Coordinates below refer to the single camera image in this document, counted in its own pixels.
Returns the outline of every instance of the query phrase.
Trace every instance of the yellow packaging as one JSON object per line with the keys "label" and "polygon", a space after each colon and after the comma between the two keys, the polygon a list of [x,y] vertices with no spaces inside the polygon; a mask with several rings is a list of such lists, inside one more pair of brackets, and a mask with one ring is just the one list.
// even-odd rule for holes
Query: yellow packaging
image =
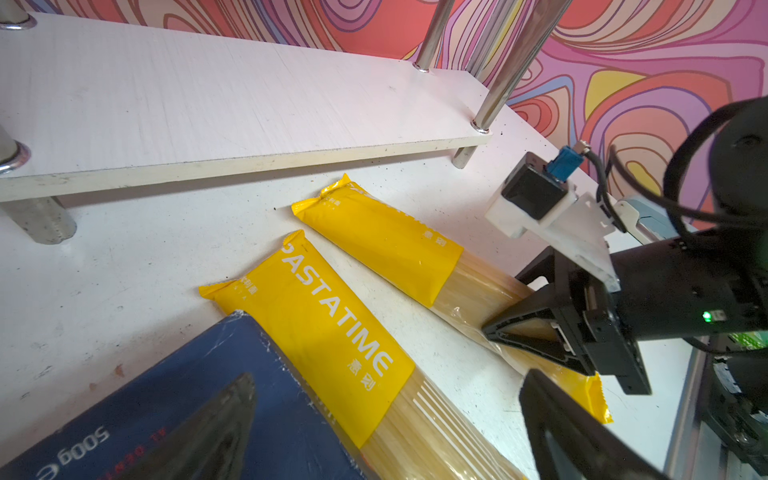
{"label": "yellow packaging", "polygon": [[[464,250],[400,210],[371,197],[349,177],[300,201],[293,213],[328,240],[429,308]],[[305,220],[311,211],[313,222]]]}
{"label": "yellow packaging", "polygon": [[415,368],[302,230],[243,278],[200,295],[256,319],[358,448]]}
{"label": "yellow packaging", "polygon": [[530,293],[525,285],[462,253],[461,246],[372,197],[346,174],[318,198],[293,204],[293,213],[522,375],[541,369],[598,421],[612,422],[599,376],[491,343],[482,334],[484,323]]}

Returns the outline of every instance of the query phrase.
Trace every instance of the wooden shelf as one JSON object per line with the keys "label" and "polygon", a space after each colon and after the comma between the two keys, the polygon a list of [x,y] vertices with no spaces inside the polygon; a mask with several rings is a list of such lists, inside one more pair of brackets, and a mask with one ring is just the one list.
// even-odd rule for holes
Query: wooden shelf
{"label": "wooden shelf", "polygon": [[490,140],[407,61],[35,17],[0,31],[0,124],[32,152],[0,176],[0,201]]}

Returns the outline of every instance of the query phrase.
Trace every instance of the yellow pasta package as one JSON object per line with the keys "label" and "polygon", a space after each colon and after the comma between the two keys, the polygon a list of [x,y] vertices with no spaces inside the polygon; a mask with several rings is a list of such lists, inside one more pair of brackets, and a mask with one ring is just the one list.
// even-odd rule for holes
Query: yellow pasta package
{"label": "yellow pasta package", "polygon": [[382,478],[524,476],[419,370],[303,231],[238,280],[202,286],[249,313]]}
{"label": "yellow pasta package", "polygon": [[[346,174],[319,197],[292,208],[304,223],[522,375],[540,369],[599,422],[612,421],[599,376],[584,376],[532,353],[489,342],[482,334],[485,323],[530,294],[526,285],[377,200]],[[518,332],[544,339],[555,335],[552,328],[535,322],[526,328]]]}

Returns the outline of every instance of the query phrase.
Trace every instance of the yellow label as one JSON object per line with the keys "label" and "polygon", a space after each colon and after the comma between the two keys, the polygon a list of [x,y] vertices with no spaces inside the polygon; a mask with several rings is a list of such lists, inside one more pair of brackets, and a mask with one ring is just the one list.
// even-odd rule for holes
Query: yellow label
{"label": "yellow label", "polygon": [[200,295],[256,319],[358,448],[415,368],[303,230],[243,278]]}
{"label": "yellow label", "polygon": [[344,174],[293,214],[406,295],[431,307],[464,250],[400,210],[371,197]]}

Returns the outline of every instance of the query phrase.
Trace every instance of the patterned wallpaper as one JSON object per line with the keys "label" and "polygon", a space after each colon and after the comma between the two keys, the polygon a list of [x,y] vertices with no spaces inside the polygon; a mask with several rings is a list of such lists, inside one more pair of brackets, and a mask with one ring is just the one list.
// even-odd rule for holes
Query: patterned wallpaper
{"label": "patterned wallpaper", "polygon": [[[29,10],[311,48],[410,58],[436,0],[17,0]],[[435,63],[467,68],[499,2],[456,0]],[[479,79],[489,84],[534,0],[517,0]],[[508,101],[556,146],[615,144],[659,191],[672,152],[709,112],[768,94],[765,0],[573,0]],[[711,206],[705,147],[681,200]],[[611,175],[611,193],[632,195]]]}

